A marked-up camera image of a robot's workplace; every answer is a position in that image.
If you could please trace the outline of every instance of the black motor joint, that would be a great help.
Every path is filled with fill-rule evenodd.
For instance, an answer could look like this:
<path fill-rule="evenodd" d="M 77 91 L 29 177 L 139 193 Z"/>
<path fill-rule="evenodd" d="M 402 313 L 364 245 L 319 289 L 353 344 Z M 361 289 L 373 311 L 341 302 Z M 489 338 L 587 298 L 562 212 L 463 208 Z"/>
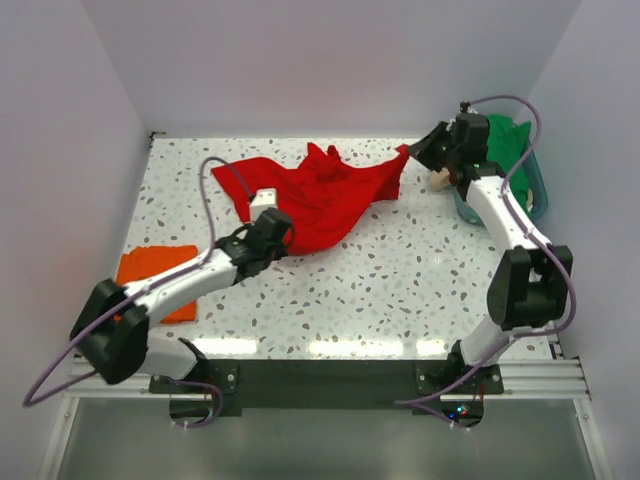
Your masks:
<path fill-rule="evenodd" d="M 236 231 L 228 237 L 220 238 L 216 247 L 222 249 L 238 268 L 236 283 L 253 277 L 269 267 L 272 261 L 287 255 L 284 239 L 293 228 L 289 215 L 277 208 L 268 208 L 256 221 L 245 225 L 244 238 Z"/>

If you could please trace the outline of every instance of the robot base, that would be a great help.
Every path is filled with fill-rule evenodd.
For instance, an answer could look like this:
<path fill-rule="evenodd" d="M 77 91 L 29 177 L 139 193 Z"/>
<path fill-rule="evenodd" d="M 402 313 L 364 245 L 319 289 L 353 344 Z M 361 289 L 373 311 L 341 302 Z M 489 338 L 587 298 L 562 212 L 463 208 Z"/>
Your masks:
<path fill-rule="evenodd" d="M 446 370 L 447 360 L 231 360 L 206 361 L 208 378 L 224 394 L 223 416 L 240 416 L 245 408 L 387 410 L 397 409 L 395 400 L 428 395 L 442 388 L 428 378 Z M 450 395 L 504 393 L 500 368 L 482 369 Z M 153 378 L 152 394 L 202 394 L 202 389 L 177 385 L 164 378 Z M 198 416 L 208 400 L 172 399 L 174 418 Z M 458 407 L 476 423 L 482 418 L 481 402 L 441 401 L 429 406 L 458 418 Z"/>

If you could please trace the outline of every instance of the green cloth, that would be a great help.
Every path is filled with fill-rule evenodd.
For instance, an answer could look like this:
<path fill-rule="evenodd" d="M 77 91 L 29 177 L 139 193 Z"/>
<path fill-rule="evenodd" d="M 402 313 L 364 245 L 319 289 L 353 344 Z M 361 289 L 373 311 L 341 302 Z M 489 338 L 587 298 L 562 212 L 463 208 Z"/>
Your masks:
<path fill-rule="evenodd" d="M 489 119 L 487 160 L 496 162 L 507 173 L 522 155 L 531 131 L 531 122 L 514 125 L 513 120 L 504 115 L 487 115 L 487 118 Z M 510 185 L 513 196 L 522 209 L 525 212 L 528 211 L 529 179 L 522 167 L 511 177 Z"/>

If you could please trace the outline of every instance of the red cloth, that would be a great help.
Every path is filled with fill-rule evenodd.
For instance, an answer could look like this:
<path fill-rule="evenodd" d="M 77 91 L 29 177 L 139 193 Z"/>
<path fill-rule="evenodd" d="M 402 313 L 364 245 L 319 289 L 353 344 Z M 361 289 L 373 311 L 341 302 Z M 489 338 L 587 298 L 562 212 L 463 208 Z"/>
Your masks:
<path fill-rule="evenodd" d="M 353 228 L 372 202 L 396 200 L 400 175 L 409 154 L 407 146 L 398 156 L 367 168 L 354 168 L 340 159 L 332 145 L 324 153 L 308 144 L 307 157 L 295 169 L 286 169 L 269 158 L 257 157 L 234 162 L 249 188 L 275 188 L 278 208 L 293 219 L 296 235 L 288 252 L 306 255 L 333 247 Z M 243 222 L 249 222 L 247 194 L 233 172 L 222 167 L 212 170 L 231 197 Z"/>

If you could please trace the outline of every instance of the speckled white surface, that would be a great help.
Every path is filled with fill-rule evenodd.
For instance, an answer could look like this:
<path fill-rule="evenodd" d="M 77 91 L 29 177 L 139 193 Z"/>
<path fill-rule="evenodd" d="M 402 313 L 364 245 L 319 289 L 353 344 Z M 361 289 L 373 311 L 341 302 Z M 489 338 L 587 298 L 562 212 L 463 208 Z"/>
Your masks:
<path fill-rule="evenodd" d="M 395 156 L 406 139 L 313 139 L 353 166 Z M 208 155 L 267 156 L 295 167 L 305 139 L 157 139 L 126 251 L 144 245 L 208 246 L 197 170 Z M 198 322 L 156 334 L 193 340 L 208 356 L 249 358 L 442 358 L 485 313 L 498 256 L 486 230 L 464 223 L 451 192 L 433 193 L 409 161 L 400 198 L 373 204 L 335 248 L 286 258 L 258 277 L 198 300 Z M 216 231 L 240 225 L 213 176 Z M 519 341 L 505 359 L 551 358 L 546 339 Z"/>

